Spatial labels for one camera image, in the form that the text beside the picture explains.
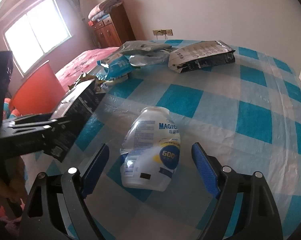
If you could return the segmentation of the left hand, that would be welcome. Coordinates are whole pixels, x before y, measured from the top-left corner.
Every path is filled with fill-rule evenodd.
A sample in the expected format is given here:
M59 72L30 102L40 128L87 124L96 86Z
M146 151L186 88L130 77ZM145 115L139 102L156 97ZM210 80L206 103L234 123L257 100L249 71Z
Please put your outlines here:
M19 218L26 202L25 164L21 157L0 160L0 208L10 219Z

